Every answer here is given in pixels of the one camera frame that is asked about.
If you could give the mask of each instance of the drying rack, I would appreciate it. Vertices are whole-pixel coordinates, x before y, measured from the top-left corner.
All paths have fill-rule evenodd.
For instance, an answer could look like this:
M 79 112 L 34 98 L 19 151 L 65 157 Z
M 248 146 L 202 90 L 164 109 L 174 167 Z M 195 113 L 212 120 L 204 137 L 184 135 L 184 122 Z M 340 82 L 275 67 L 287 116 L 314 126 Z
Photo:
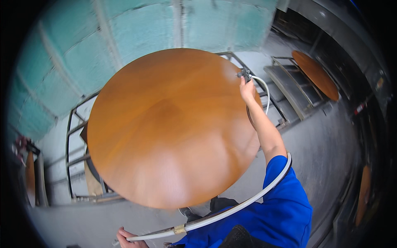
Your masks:
M 288 60 L 292 65 L 282 65 L 278 60 Z M 272 65 L 263 69 L 288 99 L 301 121 L 328 100 L 301 70 L 294 58 L 272 56 Z

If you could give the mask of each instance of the concrete floor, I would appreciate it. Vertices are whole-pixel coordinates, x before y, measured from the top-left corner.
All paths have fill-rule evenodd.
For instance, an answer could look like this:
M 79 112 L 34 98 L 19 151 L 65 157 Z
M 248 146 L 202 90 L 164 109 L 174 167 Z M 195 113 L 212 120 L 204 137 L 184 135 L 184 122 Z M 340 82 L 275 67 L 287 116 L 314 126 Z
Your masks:
M 268 80 L 263 66 L 270 65 L 270 56 L 290 56 L 294 49 L 308 50 L 271 33 L 260 52 L 237 52 L 236 55 L 259 77 Z M 88 118 L 94 99 L 79 108 Z M 355 127 L 349 120 L 347 102 L 342 99 L 331 104 L 332 110 L 322 109 L 313 116 L 282 133 L 286 148 L 291 152 L 293 168 L 314 208 L 312 228 L 315 229 L 337 200 L 348 173 L 359 156 Z M 270 114 L 277 123 L 278 113 Z M 52 205 L 49 208 L 29 208 L 33 223 L 50 247 L 77 244 L 82 248 L 110 248 L 116 231 L 124 226 L 137 235 L 182 224 L 186 218 L 177 210 L 158 210 L 118 200 L 102 204 L 72 204 L 67 190 L 65 171 L 65 142 L 67 117 L 37 143 L 44 154 L 46 188 Z M 82 156 L 84 142 L 76 133 L 71 137 L 71 160 Z M 260 151 L 244 175 L 221 197 L 242 202 L 262 189 L 265 158 Z M 76 194 L 87 194 L 83 163 L 71 167 L 72 188 Z M 194 206 L 193 211 L 205 215 L 209 203 Z M 163 247 L 163 242 L 179 240 L 183 235 L 148 241 L 149 247 Z

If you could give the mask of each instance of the metal rack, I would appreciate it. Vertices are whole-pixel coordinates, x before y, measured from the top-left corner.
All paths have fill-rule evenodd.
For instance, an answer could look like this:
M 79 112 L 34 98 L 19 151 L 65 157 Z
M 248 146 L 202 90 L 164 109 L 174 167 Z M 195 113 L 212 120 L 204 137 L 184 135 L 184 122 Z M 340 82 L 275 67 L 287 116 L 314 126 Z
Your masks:
M 86 103 L 87 101 L 96 97 L 99 94 L 99 92 L 100 91 L 95 92 L 94 94 L 92 94 L 88 98 L 86 98 L 84 101 L 79 103 L 74 109 L 72 109 L 70 111 L 70 114 L 69 114 L 69 120 L 67 123 L 67 133 L 66 133 L 66 175 L 67 175 L 66 180 L 67 180 L 67 186 L 69 189 L 69 194 L 70 194 L 70 197 L 72 198 L 73 202 L 96 202 L 97 200 L 100 200 L 100 199 L 113 198 L 113 197 L 118 196 L 118 194 L 116 192 L 109 192 L 108 186 L 106 185 L 106 183 L 103 181 L 103 179 L 100 176 L 99 176 L 99 178 L 100 178 L 100 184 L 102 187 L 103 194 L 97 195 L 97 196 L 79 196 L 79 195 L 74 194 L 73 190 L 72 190 L 71 181 L 70 181 L 70 170 L 69 170 L 70 166 L 91 158 L 90 154 L 87 152 L 82 157 L 69 162 L 70 135 L 72 135 L 75 132 L 79 131 L 80 129 L 84 128 L 86 126 L 86 124 L 88 123 L 88 120 L 85 120 L 83 117 L 81 117 L 77 113 L 77 109 L 78 109 L 78 107 L 80 107 L 81 105 Z M 71 125 L 73 116 L 77 117 L 80 121 L 82 121 L 82 123 L 80 123 L 79 125 L 77 125 L 76 127 L 72 128 L 72 129 L 70 129 L 70 125 Z
M 289 60 L 292 65 L 282 65 L 277 59 Z M 264 70 L 288 99 L 301 120 L 310 116 L 312 110 L 327 99 L 301 70 L 294 58 L 272 56 L 272 65 L 265 66 Z
M 220 52 L 220 53 L 216 53 L 219 56 L 226 56 L 227 59 L 230 61 L 232 58 L 234 58 L 242 67 L 246 67 L 248 68 L 234 53 L 232 52 Z M 260 97 L 264 97 L 267 96 L 267 92 L 266 89 L 263 85 L 258 84 L 261 89 L 263 90 L 262 93 L 259 94 Z M 84 128 L 84 126 L 86 126 L 86 124 L 88 123 L 88 120 L 85 120 L 81 115 L 79 115 L 77 113 L 77 109 L 83 105 L 84 103 L 86 103 L 87 101 L 93 99 L 94 97 L 96 97 L 99 94 L 100 90 L 95 92 L 94 94 L 90 95 L 89 97 L 87 97 L 84 101 L 82 101 L 81 103 L 79 103 L 74 109 L 72 109 L 70 111 L 69 114 L 69 120 L 67 123 L 67 133 L 66 133 L 66 179 L 67 179 L 67 185 L 68 185 L 68 189 L 69 189 L 69 194 L 70 197 L 72 199 L 73 202 L 97 202 L 100 201 L 101 199 L 108 199 L 108 198 L 113 198 L 113 197 L 117 197 L 119 196 L 116 192 L 109 192 L 108 186 L 106 185 L 106 183 L 103 181 L 102 177 L 99 176 L 99 181 L 102 187 L 102 191 L 103 194 L 102 195 L 97 195 L 97 196 L 80 196 L 77 194 L 73 193 L 72 190 L 72 186 L 71 186 L 71 179 L 70 179 L 70 166 L 75 165 L 77 163 L 80 163 L 82 161 L 88 160 L 91 158 L 89 152 L 86 152 L 85 155 L 83 155 L 82 157 L 79 157 L 77 159 L 74 159 L 72 161 L 69 161 L 69 138 L 72 134 L 74 134 L 75 132 L 79 131 L 80 129 Z M 279 106 L 277 105 L 277 101 L 275 101 L 272 97 L 270 97 L 270 101 L 271 103 L 274 105 L 274 107 L 277 109 L 277 111 L 280 113 L 281 117 L 283 118 L 282 122 L 277 126 L 278 129 L 282 129 L 284 128 L 286 125 L 289 124 L 289 122 L 287 121 L 286 117 L 284 116 L 284 113 L 280 110 Z M 72 121 L 72 117 L 75 116 L 76 118 L 78 118 L 82 123 L 80 123 L 79 125 L 77 125 L 76 127 L 71 129 L 71 121 Z

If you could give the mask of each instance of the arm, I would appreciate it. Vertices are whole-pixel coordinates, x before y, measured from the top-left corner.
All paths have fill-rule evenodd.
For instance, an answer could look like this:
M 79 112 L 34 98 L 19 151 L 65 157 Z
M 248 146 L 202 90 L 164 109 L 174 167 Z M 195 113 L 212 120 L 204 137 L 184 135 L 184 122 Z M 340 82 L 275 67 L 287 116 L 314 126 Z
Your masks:
M 287 157 L 283 139 L 273 123 L 269 120 L 263 109 L 255 101 L 255 85 L 253 80 L 245 83 L 244 77 L 241 77 L 240 93 L 244 102 L 247 104 L 252 121 L 255 125 L 260 146 L 265 154 L 266 165 L 277 155 Z

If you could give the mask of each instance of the wood grain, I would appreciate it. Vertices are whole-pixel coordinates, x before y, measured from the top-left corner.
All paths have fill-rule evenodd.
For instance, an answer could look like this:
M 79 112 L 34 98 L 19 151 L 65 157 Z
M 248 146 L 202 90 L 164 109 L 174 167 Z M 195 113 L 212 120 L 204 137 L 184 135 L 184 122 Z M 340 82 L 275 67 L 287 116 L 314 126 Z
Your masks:
M 296 50 L 292 51 L 292 57 L 319 90 L 331 100 L 338 101 L 338 89 L 319 63 L 306 54 Z
M 26 159 L 26 193 L 32 207 L 36 206 L 35 162 L 33 152 L 29 152 Z
M 259 148 L 238 71 L 218 55 L 178 48 L 117 72 L 98 95 L 87 131 L 91 159 L 109 187 L 165 209 L 230 187 Z
M 358 206 L 356 214 L 356 227 L 360 225 L 365 211 L 367 210 L 367 203 L 370 197 L 371 188 L 371 169 L 368 165 L 364 166 L 362 170 L 360 194 L 358 196 Z

